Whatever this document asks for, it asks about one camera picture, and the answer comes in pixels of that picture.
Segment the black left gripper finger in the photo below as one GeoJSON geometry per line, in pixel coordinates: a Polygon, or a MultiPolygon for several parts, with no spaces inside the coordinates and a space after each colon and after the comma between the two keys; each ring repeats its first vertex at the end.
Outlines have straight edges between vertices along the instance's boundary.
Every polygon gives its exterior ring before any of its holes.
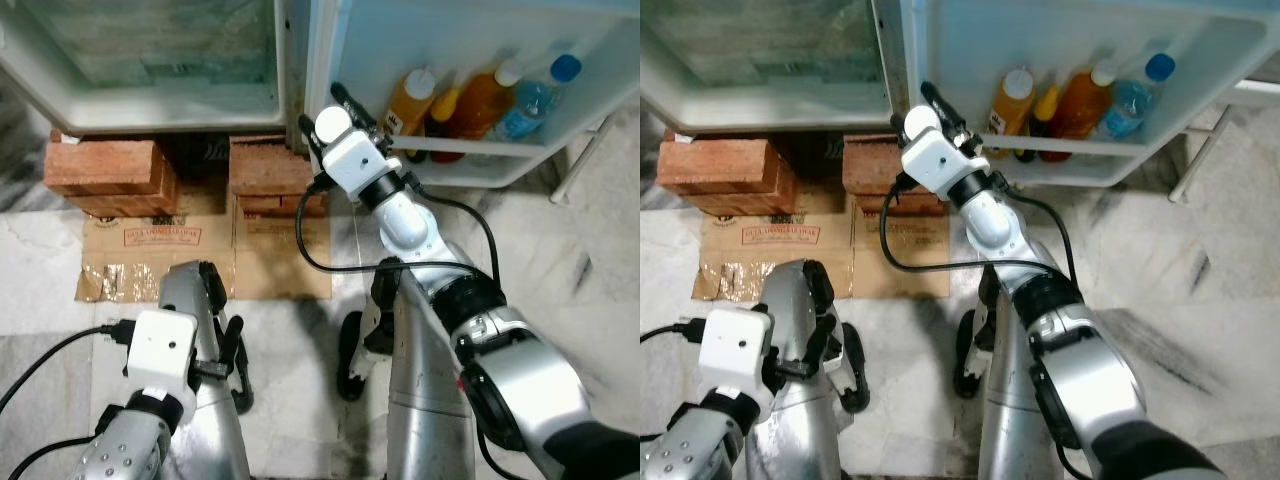
{"type": "Polygon", "coordinates": [[[227,324],[221,338],[221,362],[227,365],[228,372],[237,372],[241,379],[247,378],[247,358],[243,353],[244,342],[242,339],[244,320],[241,315],[234,315],[227,324]]]}
{"type": "Polygon", "coordinates": [[[814,374],[822,371],[824,361],[833,357],[831,351],[833,349],[832,344],[838,342],[835,337],[837,325],[837,317],[818,317],[815,320],[815,329],[812,333],[812,371],[814,374]]]}

